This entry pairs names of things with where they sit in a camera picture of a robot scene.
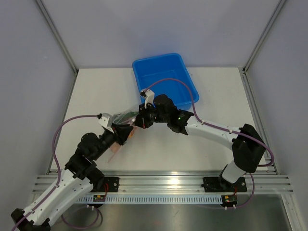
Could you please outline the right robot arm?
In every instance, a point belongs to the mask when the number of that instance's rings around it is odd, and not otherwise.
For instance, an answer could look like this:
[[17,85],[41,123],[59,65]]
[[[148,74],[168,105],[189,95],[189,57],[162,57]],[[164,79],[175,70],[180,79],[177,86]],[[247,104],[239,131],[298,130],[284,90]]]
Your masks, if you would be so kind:
[[146,129],[154,123],[166,124],[174,133],[204,138],[232,152],[232,161],[222,169],[212,191],[233,191],[240,187],[245,173],[254,173],[258,168],[266,149],[253,126],[212,124],[198,119],[193,112],[178,109],[165,94],[155,96],[151,90],[144,90],[141,96],[144,103],[139,105],[136,126]]

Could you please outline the clear zip top bag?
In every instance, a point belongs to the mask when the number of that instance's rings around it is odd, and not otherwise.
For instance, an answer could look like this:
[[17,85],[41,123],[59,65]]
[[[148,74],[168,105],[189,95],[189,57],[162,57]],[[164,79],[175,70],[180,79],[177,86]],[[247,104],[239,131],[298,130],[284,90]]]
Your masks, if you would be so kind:
[[134,135],[137,127],[134,125],[138,111],[136,108],[130,108],[112,116],[112,129],[115,132],[115,143],[110,147],[112,154],[107,163],[110,163],[114,156],[119,152],[126,141]]

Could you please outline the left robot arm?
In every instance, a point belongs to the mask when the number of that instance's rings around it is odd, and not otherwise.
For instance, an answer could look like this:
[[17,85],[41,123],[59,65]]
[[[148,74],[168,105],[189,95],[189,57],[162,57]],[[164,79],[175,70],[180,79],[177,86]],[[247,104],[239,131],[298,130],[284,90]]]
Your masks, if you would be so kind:
[[105,177],[95,161],[114,143],[123,145],[133,129],[130,125],[112,125],[111,130],[105,129],[100,136],[83,135],[57,180],[31,205],[12,212],[14,228],[49,231],[58,217],[80,197],[89,192],[117,192],[118,178]]

